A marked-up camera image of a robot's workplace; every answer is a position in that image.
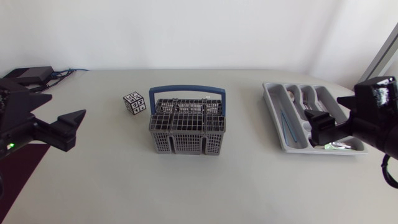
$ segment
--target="marker cube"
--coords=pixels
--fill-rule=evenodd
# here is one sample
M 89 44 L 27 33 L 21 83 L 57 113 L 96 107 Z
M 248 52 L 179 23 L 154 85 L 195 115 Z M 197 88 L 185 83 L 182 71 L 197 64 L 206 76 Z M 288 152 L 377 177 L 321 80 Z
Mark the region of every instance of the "marker cube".
M 147 108 L 144 98 L 137 92 L 128 94 L 127 96 L 123 97 L 123 101 L 126 105 L 127 110 L 129 110 L 134 115 L 140 113 Z

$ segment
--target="white wall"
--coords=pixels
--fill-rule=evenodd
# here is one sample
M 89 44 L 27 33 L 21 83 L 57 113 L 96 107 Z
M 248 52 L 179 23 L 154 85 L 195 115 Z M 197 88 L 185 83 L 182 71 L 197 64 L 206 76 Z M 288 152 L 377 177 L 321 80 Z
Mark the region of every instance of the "white wall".
M 352 86 L 396 0 L 0 0 L 0 75 L 16 67 L 276 68 Z

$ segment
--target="green led light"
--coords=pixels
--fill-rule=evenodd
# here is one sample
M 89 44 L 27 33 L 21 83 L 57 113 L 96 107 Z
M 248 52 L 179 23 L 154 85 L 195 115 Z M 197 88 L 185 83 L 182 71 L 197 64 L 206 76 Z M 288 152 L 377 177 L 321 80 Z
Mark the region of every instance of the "green led light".
M 7 150 L 9 150 L 9 149 L 11 149 L 12 147 L 14 147 L 15 146 L 15 144 L 14 143 L 10 143 L 10 144 L 8 144 L 7 145 Z

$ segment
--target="fork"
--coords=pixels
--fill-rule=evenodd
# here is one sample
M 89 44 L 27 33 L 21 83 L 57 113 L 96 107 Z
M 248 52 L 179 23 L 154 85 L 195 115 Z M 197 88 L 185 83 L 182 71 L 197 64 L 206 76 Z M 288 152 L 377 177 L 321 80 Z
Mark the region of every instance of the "fork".
M 310 106 L 308 105 L 308 95 L 307 95 L 307 92 L 306 92 L 306 91 L 302 91 L 302 94 L 303 94 L 303 104 L 304 104 L 304 107 L 305 107 L 305 109 L 310 110 L 311 108 L 310 108 Z

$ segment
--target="white table surface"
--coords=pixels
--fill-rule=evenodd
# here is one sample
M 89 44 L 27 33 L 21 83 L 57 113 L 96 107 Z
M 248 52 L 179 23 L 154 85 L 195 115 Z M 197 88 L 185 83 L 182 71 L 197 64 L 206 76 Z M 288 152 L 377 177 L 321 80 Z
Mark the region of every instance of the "white table surface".
M 76 147 L 50 148 L 4 223 L 396 223 L 398 192 L 382 177 L 383 154 L 371 147 L 364 156 L 282 152 L 262 82 L 321 84 L 334 96 L 353 94 L 272 70 L 77 72 L 48 90 L 53 100 L 34 111 L 53 122 L 87 109 Z M 220 156 L 155 152 L 148 91 L 176 84 L 226 90 Z M 135 116 L 122 101 L 133 91 L 148 106 Z

